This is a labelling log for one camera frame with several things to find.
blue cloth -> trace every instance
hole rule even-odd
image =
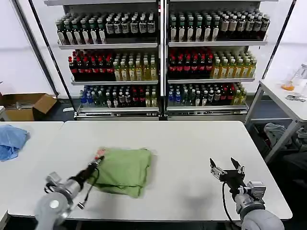
[[[27,133],[23,129],[0,124],[0,161],[18,157],[18,150],[24,146]]]

green cloth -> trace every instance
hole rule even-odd
[[[99,178],[94,185],[107,193],[140,196],[146,183],[151,164],[151,152],[147,149],[105,148],[105,159],[99,165]],[[98,173],[88,181],[93,184]]]

white table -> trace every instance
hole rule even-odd
[[[0,105],[0,120],[3,118],[4,121],[9,121],[8,116],[5,114],[5,108]]]
[[[16,197],[23,197],[23,192],[28,189],[21,187],[28,174],[38,159],[44,157],[48,144],[57,135],[63,122],[0,122],[2,125],[12,125],[27,130],[30,138],[19,151],[18,157],[9,161],[0,162],[0,229],[7,218],[10,202]]]
[[[247,126],[255,112],[257,103],[260,101],[264,92],[292,119],[285,133],[281,136],[278,142],[274,145],[269,154],[265,157],[265,161],[269,163],[276,157],[281,147],[285,145],[289,138],[302,126],[307,125],[307,101],[290,101],[286,99],[288,95],[294,95],[292,91],[287,91],[281,88],[281,84],[274,81],[260,80],[260,87],[257,90],[253,103],[251,104],[248,114],[245,119]]]
[[[37,162],[24,185],[23,195],[9,207],[13,216],[34,216],[44,195],[45,177],[56,171],[67,179],[86,167],[99,147],[147,148],[154,154],[152,174],[144,195],[107,194],[92,190],[84,210],[76,208],[71,219],[133,221],[228,221],[222,202],[222,183],[210,174],[209,158],[232,169],[230,157],[246,167],[246,182],[260,180],[267,186],[266,208],[281,219],[292,213],[243,123],[239,121],[69,121]],[[84,199],[88,185],[76,197]],[[239,220],[226,188],[231,217]]]

cardboard box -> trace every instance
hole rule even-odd
[[[11,106],[19,103],[33,104],[32,108],[12,109]],[[5,113],[11,121],[39,121],[57,102],[46,93],[7,94],[0,95],[0,105],[3,105]]]

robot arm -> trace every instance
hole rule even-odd
[[[242,221],[242,230],[284,230],[280,219],[265,210],[262,200],[266,186],[262,182],[249,181],[247,186],[243,182],[244,166],[231,158],[234,170],[223,170],[210,159],[211,173],[230,188],[232,198],[236,203],[236,212]]]

